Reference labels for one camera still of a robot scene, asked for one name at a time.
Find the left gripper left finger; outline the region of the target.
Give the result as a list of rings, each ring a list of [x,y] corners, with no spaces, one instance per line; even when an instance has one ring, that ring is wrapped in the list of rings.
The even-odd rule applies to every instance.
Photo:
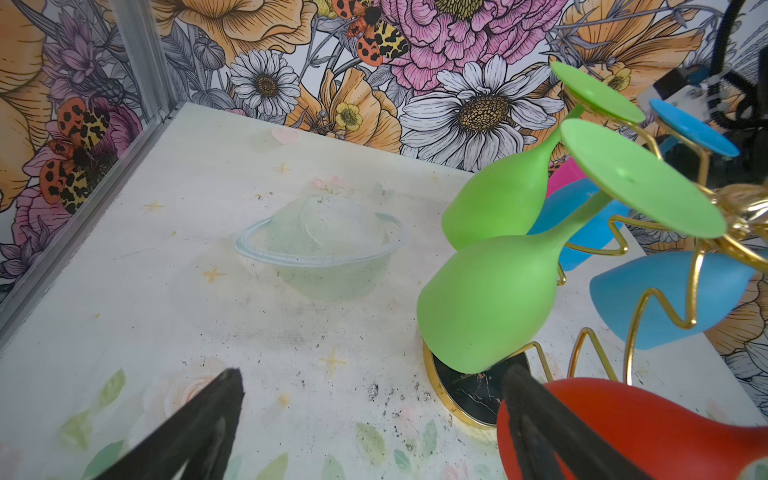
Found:
[[[241,371],[222,371],[100,479],[222,479],[245,396]]]

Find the pink wine glass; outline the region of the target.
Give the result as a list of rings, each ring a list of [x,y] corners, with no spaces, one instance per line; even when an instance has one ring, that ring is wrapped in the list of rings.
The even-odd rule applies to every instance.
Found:
[[[556,169],[548,179],[546,197],[551,196],[557,190],[571,183],[585,178],[586,174],[581,170],[576,161],[569,157],[566,161],[556,164]]]

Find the light blue wine glass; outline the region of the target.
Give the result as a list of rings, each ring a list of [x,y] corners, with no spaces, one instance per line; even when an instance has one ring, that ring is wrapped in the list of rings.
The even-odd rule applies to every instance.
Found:
[[[659,253],[637,258],[592,278],[590,296],[607,327],[625,340],[635,309],[646,290],[659,290],[674,311],[685,315],[692,254]],[[636,348],[648,350],[684,339],[717,325],[737,306],[756,271],[730,257],[708,253],[703,259],[697,296],[697,323],[691,329],[673,324],[656,298],[647,304]]]

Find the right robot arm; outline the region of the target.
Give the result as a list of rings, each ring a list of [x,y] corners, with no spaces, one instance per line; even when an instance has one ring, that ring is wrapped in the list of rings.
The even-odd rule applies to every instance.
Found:
[[[710,155],[706,187],[767,184],[767,39],[739,54],[728,40],[722,69],[711,72],[717,33],[653,84],[662,101],[701,120],[739,150],[736,157]]]

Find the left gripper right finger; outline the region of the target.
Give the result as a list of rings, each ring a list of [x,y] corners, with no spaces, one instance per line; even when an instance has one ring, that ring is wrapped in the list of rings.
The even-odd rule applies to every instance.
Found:
[[[509,479],[652,479],[520,366],[502,377],[502,465]]]

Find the red wine glass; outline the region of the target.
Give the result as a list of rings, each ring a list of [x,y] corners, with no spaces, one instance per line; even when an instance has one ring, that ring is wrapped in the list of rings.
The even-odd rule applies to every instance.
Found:
[[[700,416],[641,388],[595,378],[543,384],[652,479],[736,479],[767,456],[767,429]],[[502,460],[502,406],[497,437]]]

